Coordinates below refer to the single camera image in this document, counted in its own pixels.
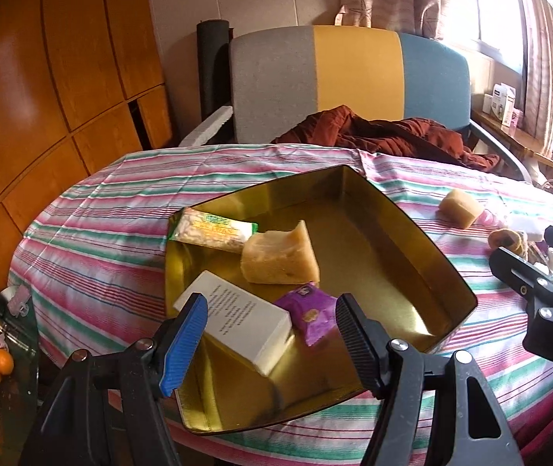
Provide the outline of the wooden side table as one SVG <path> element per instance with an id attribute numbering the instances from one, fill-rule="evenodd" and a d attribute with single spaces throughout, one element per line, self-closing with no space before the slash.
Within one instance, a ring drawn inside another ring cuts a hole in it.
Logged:
<path id="1" fill-rule="evenodd" d="M 523 132 L 522 129 L 504 126 L 500 121 L 483 111 L 472 110 L 471 119 L 488 130 L 494 138 L 500 140 L 519 159 L 534 158 L 539 163 L 553 169 L 553 157 L 546 157 L 543 153 L 543 144 Z"/>

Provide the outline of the yellow sponge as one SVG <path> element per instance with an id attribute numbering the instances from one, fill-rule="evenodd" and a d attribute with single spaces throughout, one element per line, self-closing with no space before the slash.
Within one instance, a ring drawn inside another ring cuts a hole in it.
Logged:
<path id="1" fill-rule="evenodd" d="M 300 220 L 290 231 L 254 233 L 242 249 L 241 270 L 253 284 L 318 283 L 321 272 L 306 222 Z"/>
<path id="2" fill-rule="evenodd" d="M 443 217 L 465 230 L 472 226 L 484 210 L 484 205 L 463 190 L 450 190 L 439 205 Z"/>

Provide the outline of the black rolled mat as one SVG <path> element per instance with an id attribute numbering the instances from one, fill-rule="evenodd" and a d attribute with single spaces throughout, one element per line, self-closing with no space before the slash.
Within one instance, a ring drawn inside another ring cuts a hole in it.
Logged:
<path id="1" fill-rule="evenodd" d="M 231 103 L 230 23 L 223 19 L 196 25 L 197 66 L 201 119 Z"/>

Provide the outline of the striped pink green tablecloth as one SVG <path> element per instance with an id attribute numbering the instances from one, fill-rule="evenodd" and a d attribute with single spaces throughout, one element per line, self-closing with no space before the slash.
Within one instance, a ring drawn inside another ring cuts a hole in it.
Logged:
<path id="1" fill-rule="evenodd" d="M 553 363 L 523 346 L 523 301 L 492 276 L 487 234 L 436 215 L 459 188 L 506 212 L 553 225 L 553 195 L 461 166 L 312 145 L 217 145 L 129 154 L 70 187 L 28 227 L 9 281 L 29 289 L 42 351 L 109 353 L 152 334 L 165 316 L 168 220 L 180 208 L 271 179 L 347 165 L 439 245 L 479 300 L 447 342 L 478 361 L 525 460 L 553 434 Z"/>

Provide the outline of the gold metal tin box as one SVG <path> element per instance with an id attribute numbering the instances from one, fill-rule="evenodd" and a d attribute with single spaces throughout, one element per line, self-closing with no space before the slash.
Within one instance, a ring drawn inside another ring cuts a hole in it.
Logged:
<path id="1" fill-rule="evenodd" d="M 322 290 L 353 295 L 390 337 L 421 351 L 435 349 L 478 304 L 417 223 L 349 166 L 278 178 L 199 209 L 261 230 L 291 230 L 304 221 Z M 295 338 L 268 376 L 204 339 L 175 397 L 183 426 L 214 435 L 314 414 L 362 390 L 342 337 L 333 332 L 314 347 Z"/>

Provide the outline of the purple snack packet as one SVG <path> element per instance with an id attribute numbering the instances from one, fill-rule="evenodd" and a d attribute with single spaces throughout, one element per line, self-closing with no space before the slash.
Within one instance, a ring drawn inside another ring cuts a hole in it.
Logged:
<path id="1" fill-rule="evenodd" d="M 275 305 L 288 311 L 293 326 L 302 334 L 309 347 L 315 346 L 337 327 L 337 299 L 312 282 L 287 292 Z"/>

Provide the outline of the green yellow snack bar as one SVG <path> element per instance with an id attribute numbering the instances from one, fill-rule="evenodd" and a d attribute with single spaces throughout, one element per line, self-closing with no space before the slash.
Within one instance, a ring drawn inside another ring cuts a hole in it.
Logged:
<path id="1" fill-rule="evenodd" d="M 185 207 L 174 218 L 169 239 L 210 249 L 240 254 L 246 242 L 257 233 L 258 225 Z"/>

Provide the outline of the rust red jacket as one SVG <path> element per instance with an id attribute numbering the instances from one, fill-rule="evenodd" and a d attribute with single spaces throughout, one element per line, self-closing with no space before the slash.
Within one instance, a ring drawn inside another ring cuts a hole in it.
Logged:
<path id="1" fill-rule="evenodd" d="M 479 172 L 492 172 L 501 161 L 495 154 L 475 153 L 458 132 L 431 119 L 367 120 L 346 105 L 308 116 L 273 142 L 351 148 L 459 165 Z"/>

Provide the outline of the wooden wardrobe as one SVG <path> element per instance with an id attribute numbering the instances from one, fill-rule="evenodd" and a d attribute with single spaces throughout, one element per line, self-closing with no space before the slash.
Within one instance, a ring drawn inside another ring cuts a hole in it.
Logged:
<path id="1" fill-rule="evenodd" d="M 0 0 L 0 289 L 63 191 L 177 138 L 149 0 Z"/>

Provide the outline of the white boxes on table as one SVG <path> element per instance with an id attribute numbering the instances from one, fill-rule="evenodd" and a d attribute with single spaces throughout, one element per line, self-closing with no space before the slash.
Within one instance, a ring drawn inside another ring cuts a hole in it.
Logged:
<path id="1" fill-rule="evenodd" d="M 484 95 L 482 111 L 511 129 L 522 121 L 522 112 L 516 108 L 516 89 L 506 83 L 496 83 L 492 92 Z"/>

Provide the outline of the white cardboard box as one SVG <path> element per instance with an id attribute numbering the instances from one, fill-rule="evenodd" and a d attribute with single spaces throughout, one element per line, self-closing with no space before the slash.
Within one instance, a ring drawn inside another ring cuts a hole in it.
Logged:
<path id="1" fill-rule="evenodd" d="M 292 322 L 287 310 L 204 270 L 174 302 L 181 311 L 192 294 L 208 303 L 205 333 L 225 352 L 268 377 L 289 346 Z"/>

